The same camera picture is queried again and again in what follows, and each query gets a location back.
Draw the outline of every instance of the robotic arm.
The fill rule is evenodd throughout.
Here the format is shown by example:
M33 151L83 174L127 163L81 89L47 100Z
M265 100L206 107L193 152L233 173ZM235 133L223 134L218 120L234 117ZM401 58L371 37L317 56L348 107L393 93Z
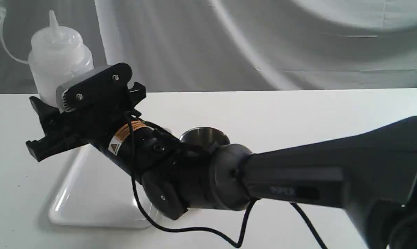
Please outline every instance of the robotic arm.
M31 97L45 133L26 143L33 157L90 143L174 220L188 208L240 211L267 198L342 208L370 249L417 249L417 117L261 154L201 147L142 120L134 107L145 87L128 89L130 78L125 63L91 71L58 88L59 109Z

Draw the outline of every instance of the bolt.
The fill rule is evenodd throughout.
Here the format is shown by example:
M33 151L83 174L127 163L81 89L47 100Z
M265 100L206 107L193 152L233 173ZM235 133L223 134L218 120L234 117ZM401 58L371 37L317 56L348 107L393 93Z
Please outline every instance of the bolt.
M156 152L162 152L165 149L161 145L153 145L153 150L156 151Z
M78 93L78 94L76 95L76 99L77 99L77 100L83 100L83 99L84 99L84 95L82 95L82 94Z

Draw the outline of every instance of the white plastic tray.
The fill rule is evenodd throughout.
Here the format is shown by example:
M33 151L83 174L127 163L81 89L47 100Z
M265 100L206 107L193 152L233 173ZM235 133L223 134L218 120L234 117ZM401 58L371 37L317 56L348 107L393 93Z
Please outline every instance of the white plastic tray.
M143 208L161 214L138 185ZM82 227L145 228L150 223L137 208L131 179L91 145L80 149L48 212L52 223Z

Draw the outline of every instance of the black cable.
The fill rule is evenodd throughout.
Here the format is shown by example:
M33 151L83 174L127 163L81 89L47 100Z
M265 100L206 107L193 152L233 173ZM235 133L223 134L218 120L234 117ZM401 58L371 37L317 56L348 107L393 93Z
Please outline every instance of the black cable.
M316 241L318 242L319 246L322 249L328 249L327 246L325 245L325 243L322 241L322 238L319 236L318 232L316 231L315 227L313 226L313 224L311 223L310 219L308 218L308 216L305 214L305 212L302 210L302 208L300 208L299 205L297 205L296 203L290 202L290 204L293 206L294 209L296 209L296 211L299 213L299 215L302 217L303 221L305 221L305 224L307 224L307 227L310 229L310 232L313 234L313 236L315 237Z
M132 156L134 157L135 156L135 151L134 151L134 146L135 146L134 131L133 131L133 127L131 126L131 120L130 120L129 116L126 113L124 115L125 115L125 117L127 119L127 124L128 124L129 130L130 130L131 143L132 143ZM213 228L208 228L208 227L187 227L187 228L172 229L172 228L163 227L163 226L157 224L153 219L151 219L151 217L147 214L147 212L144 210L144 208L140 204L139 196L137 194L137 189L136 189L136 180L135 180L134 177L131 178L131 183L132 183L132 186L133 186L134 198L136 200L137 207L139 208L139 211L142 213L143 216L145 216L145 218L148 220L148 222L150 222L150 224L152 224L157 229L159 229L161 231L164 231L164 232L168 232L168 233L183 233L183 232L192 232L192 231L205 231L205 232L214 233L214 234L220 236L221 238L223 238L224 240L226 240L228 243L230 243L235 248L240 248L242 246L243 241L244 241L244 237L245 237L245 230L246 230L246 227L247 227L248 217L250 216L250 211L253 208L254 203L256 203L256 200L253 199L248 204L247 209L245 210L245 214L244 214L243 221L242 221L241 231L240 231L240 234L239 234L239 239L237 240L237 242L234 242L232 239L230 239L224 233L222 233L222 232L220 232L218 230L215 230Z

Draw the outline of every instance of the white tabletop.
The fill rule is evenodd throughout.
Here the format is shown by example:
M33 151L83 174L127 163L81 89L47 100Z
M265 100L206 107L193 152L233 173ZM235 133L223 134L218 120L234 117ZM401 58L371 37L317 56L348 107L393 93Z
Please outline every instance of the white tabletop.
M0 248L231 248L208 233L80 228L52 225L47 217L75 151L37 163L27 140L43 136L30 95L0 95ZM351 136L417 115L417 89L149 93L143 118L181 134L196 126L224 131L234 143L260 153ZM363 249L345 213L302 205L330 249ZM203 225L237 240L243 213L192 210L162 225ZM318 249L313 236L285 202L261 200L251 212L243 248Z

